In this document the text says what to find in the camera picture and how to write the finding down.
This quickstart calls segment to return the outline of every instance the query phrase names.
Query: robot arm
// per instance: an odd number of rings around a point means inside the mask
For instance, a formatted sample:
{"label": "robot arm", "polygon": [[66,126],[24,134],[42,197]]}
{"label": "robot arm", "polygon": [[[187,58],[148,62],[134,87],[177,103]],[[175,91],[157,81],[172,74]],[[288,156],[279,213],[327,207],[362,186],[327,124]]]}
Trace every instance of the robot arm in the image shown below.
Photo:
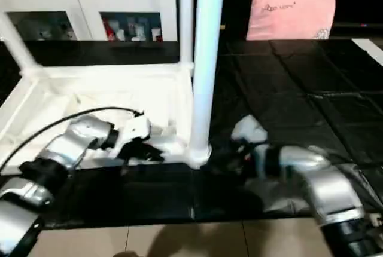
{"label": "robot arm", "polygon": [[73,120],[32,162],[23,163],[22,174],[0,188],[0,257],[27,255],[42,228],[39,212],[48,206],[83,160],[88,149],[121,149],[122,142],[145,139],[149,122],[143,115],[129,120],[123,131],[93,115]]}
{"label": "robot arm", "polygon": [[383,252],[350,181],[322,154],[299,146],[256,146],[260,178],[281,178],[300,189],[333,256],[377,256]]}

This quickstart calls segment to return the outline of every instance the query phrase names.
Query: black cable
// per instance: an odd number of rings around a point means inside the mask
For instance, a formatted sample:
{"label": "black cable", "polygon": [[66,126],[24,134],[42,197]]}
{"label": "black cable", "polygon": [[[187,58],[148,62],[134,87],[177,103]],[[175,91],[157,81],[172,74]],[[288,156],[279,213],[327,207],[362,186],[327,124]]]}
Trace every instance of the black cable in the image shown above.
{"label": "black cable", "polygon": [[101,107],[101,108],[93,108],[93,109],[87,109],[85,111],[81,111],[81,112],[77,112],[76,114],[72,114],[72,115],[68,115],[67,117],[63,117],[45,127],[43,127],[41,130],[38,130],[36,133],[34,133],[32,136],[30,136],[29,138],[27,138],[26,140],[24,140],[16,149],[13,150],[13,152],[7,157],[7,159],[5,159],[5,161],[3,162],[3,164],[0,166],[0,175],[1,175],[1,172],[3,171],[3,169],[5,169],[5,166],[7,166],[7,164],[10,162],[10,160],[24,147],[26,146],[29,142],[31,142],[32,140],[34,140],[36,137],[38,137],[39,135],[41,135],[43,132],[47,131],[48,129],[52,128],[52,127],[55,127],[56,125],[60,124],[60,123],[63,123],[64,121],[68,121],[68,120],[71,120],[73,118],[77,118],[79,116],[82,116],[82,115],[86,115],[86,114],[90,114],[91,112],[99,112],[99,111],[106,111],[106,110],[110,110],[110,109],[116,109],[116,110],[120,110],[120,111],[128,111],[128,112],[131,112],[134,114],[135,117],[138,117],[139,115],[142,115],[143,113],[140,113],[138,111],[135,111],[134,109],[128,109],[128,108],[121,108],[121,107],[118,107],[118,106],[105,106],[105,107]]}

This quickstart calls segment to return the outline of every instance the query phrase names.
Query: floor tile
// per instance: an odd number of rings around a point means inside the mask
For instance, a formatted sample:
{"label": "floor tile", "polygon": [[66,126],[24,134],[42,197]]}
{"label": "floor tile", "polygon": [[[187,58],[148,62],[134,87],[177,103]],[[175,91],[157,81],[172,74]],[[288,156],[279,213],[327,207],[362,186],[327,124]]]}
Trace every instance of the floor tile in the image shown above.
{"label": "floor tile", "polygon": [[244,222],[249,257],[330,257],[312,218]]}
{"label": "floor tile", "polygon": [[139,257],[247,256],[239,222],[130,227],[126,249]]}
{"label": "floor tile", "polygon": [[112,257],[124,252],[129,227],[43,231],[29,257]]}

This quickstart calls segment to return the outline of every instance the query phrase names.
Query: white cabinet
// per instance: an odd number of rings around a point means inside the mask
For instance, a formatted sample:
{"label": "white cabinet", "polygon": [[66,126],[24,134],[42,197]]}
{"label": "white cabinet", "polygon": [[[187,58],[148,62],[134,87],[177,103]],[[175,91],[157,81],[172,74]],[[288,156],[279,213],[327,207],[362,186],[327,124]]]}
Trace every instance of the white cabinet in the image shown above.
{"label": "white cabinet", "polygon": [[78,0],[0,0],[5,12],[25,40],[90,40]]}
{"label": "white cabinet", "polygon": [[94,40],[108,39],[104,20],[108,25],[117,23],[118,26],[115,27],[123,30],[126,40],[131,40],[132,36],[137,35],[134,24],[141,24],[146,39],[153,39],[152,29],[160,29],[163,41],[177,41],[175,0],[79,1]]}
{"label": "white cabinet", "polygon": [[0,0],[0,11],[24,40],[177,41],[176,0]]}

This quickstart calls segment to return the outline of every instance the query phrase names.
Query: pink pillow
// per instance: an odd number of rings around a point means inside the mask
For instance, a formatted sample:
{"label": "pink pillow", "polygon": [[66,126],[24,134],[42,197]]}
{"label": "pink pillow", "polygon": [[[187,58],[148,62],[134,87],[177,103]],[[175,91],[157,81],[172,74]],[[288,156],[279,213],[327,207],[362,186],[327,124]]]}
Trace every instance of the pink pillow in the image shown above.
{"label": "pink pillow", "polygon": [[253,0],[246,40],[327,39],[335,0]]}

